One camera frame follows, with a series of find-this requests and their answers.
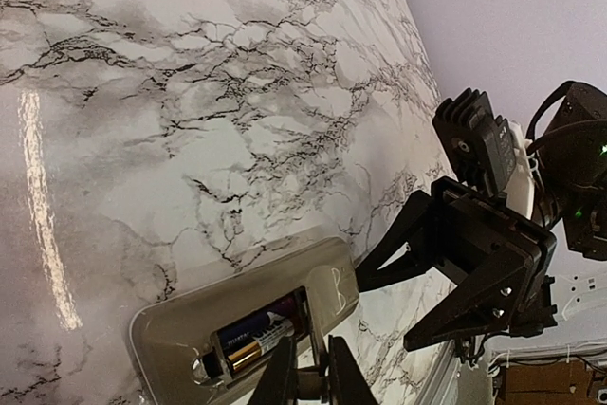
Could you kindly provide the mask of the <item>gold black battery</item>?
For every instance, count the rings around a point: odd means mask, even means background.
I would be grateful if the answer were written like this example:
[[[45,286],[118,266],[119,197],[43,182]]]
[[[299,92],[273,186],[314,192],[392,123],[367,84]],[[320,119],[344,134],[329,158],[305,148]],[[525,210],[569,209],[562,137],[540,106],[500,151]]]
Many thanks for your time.
[[[230,371],[241,372],[257,359],[273,350],[284,337],[295,334],[294,326],[288,321],[281,321],[251,337],[251,341],[227,355]]]

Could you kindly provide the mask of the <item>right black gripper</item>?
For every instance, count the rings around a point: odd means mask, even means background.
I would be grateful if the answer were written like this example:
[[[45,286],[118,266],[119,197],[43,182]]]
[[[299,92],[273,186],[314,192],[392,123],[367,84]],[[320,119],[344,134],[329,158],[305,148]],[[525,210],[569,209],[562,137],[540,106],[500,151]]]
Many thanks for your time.
[[[486,333],[540,334],[556,326],[547,267],[555,235],[455,180],[415,191],[356,266],[360,292],[431,269],[455,289],[404,337],[409,351]]]

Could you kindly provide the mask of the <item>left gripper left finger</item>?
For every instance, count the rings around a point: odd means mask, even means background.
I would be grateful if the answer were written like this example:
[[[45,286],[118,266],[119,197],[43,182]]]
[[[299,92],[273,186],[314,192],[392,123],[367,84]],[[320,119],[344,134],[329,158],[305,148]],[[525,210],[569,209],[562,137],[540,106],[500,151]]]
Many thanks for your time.
[[[283,337],[260,377],[250,405],[293,405],[297,401],[297,341]]]

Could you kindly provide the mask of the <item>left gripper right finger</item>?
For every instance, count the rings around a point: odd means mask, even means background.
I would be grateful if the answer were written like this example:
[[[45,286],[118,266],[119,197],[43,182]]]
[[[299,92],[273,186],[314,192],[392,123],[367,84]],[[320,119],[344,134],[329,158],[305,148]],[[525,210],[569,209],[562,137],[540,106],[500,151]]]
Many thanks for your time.
[[[329,403],[336,405],[378,405],[345,340],[329,337]]]

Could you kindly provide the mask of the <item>grey battery cover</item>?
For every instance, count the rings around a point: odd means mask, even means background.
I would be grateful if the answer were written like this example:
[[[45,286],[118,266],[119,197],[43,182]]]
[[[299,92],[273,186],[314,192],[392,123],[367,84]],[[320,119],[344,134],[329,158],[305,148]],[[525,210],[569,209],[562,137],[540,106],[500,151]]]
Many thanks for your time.
[[[308,366],[296,370],[296,388],[294,404],[312,402],[314,404],[332,403],[332,384],[334,371],[331,367],[322,370],[317,366]]]

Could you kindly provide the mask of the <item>grey remote control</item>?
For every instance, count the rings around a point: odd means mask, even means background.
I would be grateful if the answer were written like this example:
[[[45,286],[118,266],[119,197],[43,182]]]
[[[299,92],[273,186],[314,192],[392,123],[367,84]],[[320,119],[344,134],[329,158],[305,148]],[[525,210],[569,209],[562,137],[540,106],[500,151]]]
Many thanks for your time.
[[[288,240],[263,266],[141,309],[130,324],[140,377],[155,404],[231,404],[252,390],[280,339],[311,350],[356,308],[349,245]]]

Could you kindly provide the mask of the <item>purple battery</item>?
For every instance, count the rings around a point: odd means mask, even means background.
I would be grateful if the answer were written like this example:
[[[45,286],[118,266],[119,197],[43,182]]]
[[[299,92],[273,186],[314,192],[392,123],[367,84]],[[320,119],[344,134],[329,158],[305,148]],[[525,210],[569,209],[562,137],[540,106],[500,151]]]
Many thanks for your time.
[[[233,346],[272,323],[290,317],[296,311],[296,301],[292,296],[286,296],[275,303],[253,312],[252,314],[232,323],[218,331],[222,346]]]

